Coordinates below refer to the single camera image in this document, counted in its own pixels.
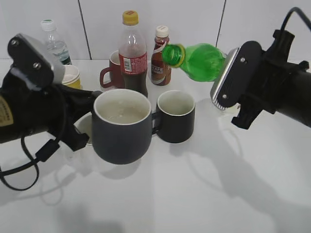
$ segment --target bottle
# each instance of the bottle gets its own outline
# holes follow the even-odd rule
[[[155,49],[151,57],[151,82],[165,86],[171,81],[172,69],[162,59],[162,51],[169,43],[169,28],[161,25],[155,30]]]
[[[138,14],[125,11],[122,16],[124,26],[119,41],[119,58],[125,88],[147,97],[147,45],[138,29]]]
[[[225,62],[225,55],[210,44],[198,44],[186,49],[180,44],[167,45],[162,58],[171,67],[180,67],[197,82],[214,81]]]
[[[46,19],[41,22],[41,28],[47,33],[45,42],[49,52],[54,54],[64,65],[71,65],[71,59],[67,45],[56,31],[56,25],[53,20]]]

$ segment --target red mug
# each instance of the red mug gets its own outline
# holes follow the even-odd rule
[[[110,82],[104,83],[104,75],[110,72]],[[124,88],[124,79],[121,75],[119,51],[114,51],[109,58],[109,67],[103,69],[100,74],[100,84],[103,88],[115,86],[117,88]]]

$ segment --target tile grout line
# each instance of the tile grout line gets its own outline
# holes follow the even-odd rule
[[[81,20],[82,20],[82,25],[83,25],[83,30],[84,30],[84,36],[86,37],[86,45],[87,45],[88,55],[89,55],[90,60],[92,60],[92,54],[91,54],[91,50],[89,48],[89,43],[88,43],[88,38],[87,38],[87,33],[86,33],[86,26],[84,24],[84,19],[83,19],[83,14],[82,14],[82,8],[81,8],[80,0],[78,0],[78,5],[79,5]]]
[[[216,40],[216,47],[218,45],[218,39],[219,39],[219,35],[220,35],[220,30],[222,28],[222,23],[223,23],[223,18],[224,18],[224,13],[225,13],[225,4],[226,3],[227,3],[227,0],[225,0],[225,2],[224,2],[223,13],[222,13],[222,17],[221,17],[220,23],[219,23],[218,35],[217,35],[217,40]]]

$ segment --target green plastic bottle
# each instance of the green plastic bottle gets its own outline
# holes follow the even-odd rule
[[[197,82],[214,81],[225,62],[224,54],[210,44],[198,44],[186,49],[180,45],[167,45],[162,58],[173,68],[181,68]]]

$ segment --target robotic arm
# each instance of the robotic arm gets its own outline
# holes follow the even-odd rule
[[[61,84],[65,68],[37,40],[18,34],[8,44],[13,64],[0,88],[0,143],[21,138],[21,145],[30,162],[8,171],[1,171],[0,180],[9,188],[22,191],[38,179],[38,162],[47,161],[59,148],[59,141],[73,151],[86,146],[88,136],[80,134],[74,123],[93,109],[101,92],[76,90]],[[25,137],[48,131],[55,136],[33,158],[25,145]],[[37,170],[34,183],[25,189],[10,186],[5,176],[31,166]]]
[[[232,50],[220,77],[211,90],[213,103],[221,110],[241,104],[232,123],[248,129],[262,110],[276,111],[311,127],[311,74],[309,63],[287,62],[294,35],[285,30],[293,12],[311,31],[311,22],[297,7],[287,14],[280,30],[273,34],[272,46],[263,51],[256,41]]]

